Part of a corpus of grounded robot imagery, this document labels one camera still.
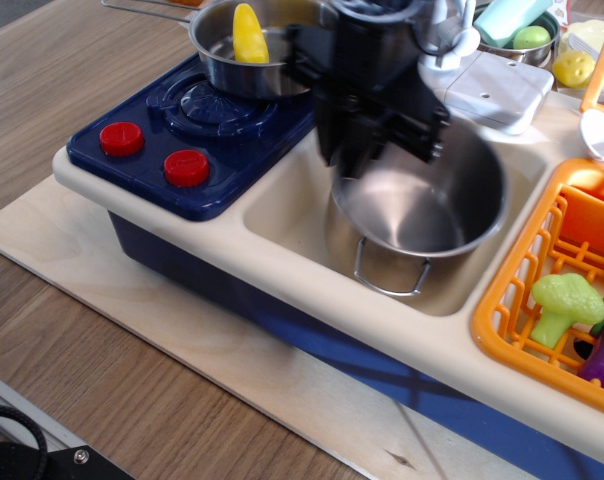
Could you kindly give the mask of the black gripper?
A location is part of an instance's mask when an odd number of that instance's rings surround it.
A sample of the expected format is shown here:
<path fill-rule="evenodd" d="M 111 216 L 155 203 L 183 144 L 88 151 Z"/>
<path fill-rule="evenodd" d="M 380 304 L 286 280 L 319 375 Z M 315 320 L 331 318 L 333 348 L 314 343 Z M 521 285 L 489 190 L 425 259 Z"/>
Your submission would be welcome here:
<path fill-rule="evenodd" d="M 334 27 L 316 36 L 286 29 L 285 71 L 314 98 L 321 156 L 342 178 L 360 178 L 388 143 L 429 162 L 450 119 L 422 80 L 433 1 L 334 1 Z"/>

